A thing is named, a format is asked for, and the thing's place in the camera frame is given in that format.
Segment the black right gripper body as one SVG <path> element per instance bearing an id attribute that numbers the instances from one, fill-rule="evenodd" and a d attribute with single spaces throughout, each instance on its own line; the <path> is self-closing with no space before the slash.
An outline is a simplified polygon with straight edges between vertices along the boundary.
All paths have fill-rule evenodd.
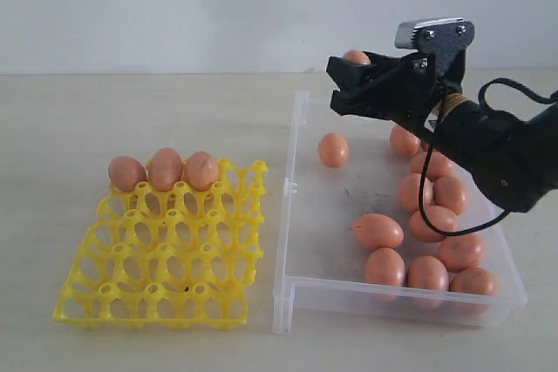
<path id="1" fill-rule="evenodd" d="M 372 53 L 370 116 L 415 127 L 438 105 L 442 94 L 462 92 L 462 54 L 450 61 L 442 75 L 436 73 L 438 57 L 412 52 L 403 57 Z"/>

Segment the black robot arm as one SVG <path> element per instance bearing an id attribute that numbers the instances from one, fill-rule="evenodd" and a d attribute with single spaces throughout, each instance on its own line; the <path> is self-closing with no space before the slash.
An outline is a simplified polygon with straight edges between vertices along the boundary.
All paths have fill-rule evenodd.
<path id="1" fill-rule="evenodd" d="M 465 54 L 442 76 L 433 54 L 403 57 L 370 54 L 370 63 L 330 57 L 326 72 L 337 85 L 330 107 L 339 115 L 391 120 L 470 172 L 496 206 L 526 213 L 557 187 L 557 96 L 544 98 L 508 78 L 506 85 L 545 105 L 521 120 L 495 110 L 482 86 L 473 102 L 461 93 Z"/>

